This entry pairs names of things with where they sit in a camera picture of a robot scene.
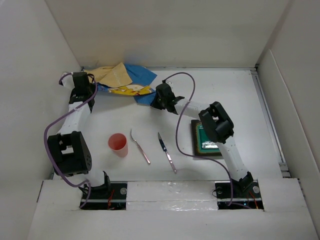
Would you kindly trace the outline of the blue cartoon placemat cloth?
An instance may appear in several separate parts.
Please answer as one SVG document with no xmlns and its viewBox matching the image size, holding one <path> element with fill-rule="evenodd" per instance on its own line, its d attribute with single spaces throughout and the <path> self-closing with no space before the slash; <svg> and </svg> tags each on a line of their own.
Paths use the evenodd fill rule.
<svg viewBox="0 0 320 240">
<path fill-rule="evenodd" d="M 144 66 L 121 62 L 116 66 L 102 66 L 85 72 L 94 75 L 99 91 L 133 97 L 140 105 L 151 105 L 156 96 L 151 83 L 157 75 Z"/>
</svg>

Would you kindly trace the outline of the pink handled knife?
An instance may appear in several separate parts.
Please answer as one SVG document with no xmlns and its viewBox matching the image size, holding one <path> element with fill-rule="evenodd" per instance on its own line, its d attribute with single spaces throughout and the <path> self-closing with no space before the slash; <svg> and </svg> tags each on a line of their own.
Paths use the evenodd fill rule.
<svg viewBox="0 0 320 240">
<path fill-rule="evenodd" d="M 160 146 L 161 146 L 163 152 L 165 153 L 173 172 L 175 174 L 177 174 L 177 169 L 176 169 L 176 167 L 175 167 L 175 165 L 173 163 L 173 160 L 172 160 L 172 158 L 171 158 L 171 156 L 170 156 L 170 154 L 169 154 L 169 152 L 168 152 L 168 150 L 167 150 L 167 148 L 165 146 L 165 143 L 164 143 L 164 141 L 163 141 L 163 139 L 161 137 L 161 134 L 159 132 L 157 133 L 157 136 L 158 136 L 158 140 L 159 140 Z"/>
</svg>

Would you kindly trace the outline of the green square plate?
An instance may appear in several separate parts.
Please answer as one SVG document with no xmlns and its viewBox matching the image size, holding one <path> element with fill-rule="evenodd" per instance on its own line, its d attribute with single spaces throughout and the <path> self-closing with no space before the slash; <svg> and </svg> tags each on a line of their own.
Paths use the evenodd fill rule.
<svg viewBox="0 0 320 240">
<path fill-rule="evenodd" d="M 207 137 L 201 122 L 197 119 L 190 121 L 193 154 L 198 157 L 221 157 L 218 146 Z"/>
</svg>

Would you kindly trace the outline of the pink handled fork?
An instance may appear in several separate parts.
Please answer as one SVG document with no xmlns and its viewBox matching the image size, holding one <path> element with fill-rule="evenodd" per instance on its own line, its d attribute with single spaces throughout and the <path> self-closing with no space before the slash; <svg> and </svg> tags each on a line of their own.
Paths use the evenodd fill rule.
<svg viewBox="0 0 320 240">
<path fill-rule="evenodd" d="M 149 158 L 147 157 L 146 153 L 144 152 L 144 150 L 142 149 L 141 145 L 134 138 L 132 129 L 130 129 L 130 137 L 131 137 L 131 140 L 136 144 L 136 146 L 139 149 L 139 151 L 141 152 L 141 154 L 143 155 L 143 157 L 146 160 L 147 164 L 151 165 L 151 162 L 150 162 Z"/>
</svg>

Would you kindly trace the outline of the pink plastic cup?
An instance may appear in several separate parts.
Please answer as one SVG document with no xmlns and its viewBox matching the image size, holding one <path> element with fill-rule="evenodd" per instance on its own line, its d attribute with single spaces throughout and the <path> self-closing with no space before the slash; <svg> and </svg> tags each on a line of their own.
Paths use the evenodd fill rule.
<svg viewBox="0 0 320 240">
<path fill-rule="evenodd" d="M 120 158 L 128 155 L 128 141 L 122 133 L 115 133 L 108 139 L 108 146 Z"/>
</svg>

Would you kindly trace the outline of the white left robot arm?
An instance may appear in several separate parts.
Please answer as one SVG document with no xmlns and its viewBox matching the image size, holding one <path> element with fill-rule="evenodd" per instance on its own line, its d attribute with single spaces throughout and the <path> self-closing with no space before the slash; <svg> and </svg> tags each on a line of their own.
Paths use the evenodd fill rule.
<svg viewBox="0 0 320 240">
<path fill-rule="evenodd" d="M 98 84 L 92 73 L 73 72 L 61 77 L 59 84 L 65 86 L 64 78 L 71 77 L 73 89 L 68 101 L 68 112 L 50 123 L 44 131 L 44 145 L 55 173 L 65 182 L 88 195 L 89 180 L 71 183 L 69 177 L 87 175 L 92 169 L 92 157 L 82 129 L 93 111 Z"/>
</svg>

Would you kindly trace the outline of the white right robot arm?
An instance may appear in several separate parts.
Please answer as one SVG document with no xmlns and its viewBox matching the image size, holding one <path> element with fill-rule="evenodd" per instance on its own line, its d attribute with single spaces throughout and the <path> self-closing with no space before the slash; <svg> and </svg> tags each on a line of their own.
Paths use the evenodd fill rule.
<svg viewBox="0 0 320 240">
<path fill-rule="evenodd" d="M 175 96 L 167 83 L 158 85 L 155 92 L 155 99 L 151 103 L 153 108 L 185 115 L 201 122 L 206 136 L 217 145 L 226 163 L 232 179 L 232 193 L 237 197 L 247 194 L 254 180 L 237 149 L 234 123 L 221 103 L 215 101 L 211 104 L 202 104 L 182 96 Z"/>
</svg>

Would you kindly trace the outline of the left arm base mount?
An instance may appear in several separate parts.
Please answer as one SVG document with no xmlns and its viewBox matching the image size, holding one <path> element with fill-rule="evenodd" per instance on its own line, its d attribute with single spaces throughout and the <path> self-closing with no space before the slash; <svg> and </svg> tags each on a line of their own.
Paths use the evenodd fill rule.
<svg viewBox="0 0 320 240">
<path fill-rule="evenodd" d="M 82 192 L 80 209 L 82 210 L 126 210 L 128 183 L 112 181 L 110 186 L 102 184 L 91 188 L 86 204 L 82 207 L 87 198 L 87 187 Z"/>
</svg>

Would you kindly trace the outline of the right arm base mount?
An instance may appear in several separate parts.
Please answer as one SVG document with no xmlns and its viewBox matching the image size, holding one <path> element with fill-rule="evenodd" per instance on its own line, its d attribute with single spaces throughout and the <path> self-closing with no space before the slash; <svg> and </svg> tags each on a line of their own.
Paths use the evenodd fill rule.
<svg viewBox="0 0 320 240">
<path fill-rule="evenodd" d="M 215 189 L 211 194 L 216 197 L 218 210 L 264 209 L 257 180 L 254 180 L 244 192 L 241 192 L 234 186 L 231 205 L 229 205 L 231 200 L 230 182 L 228 180 L 215 181 L 214 187 Z"/>
</svg>

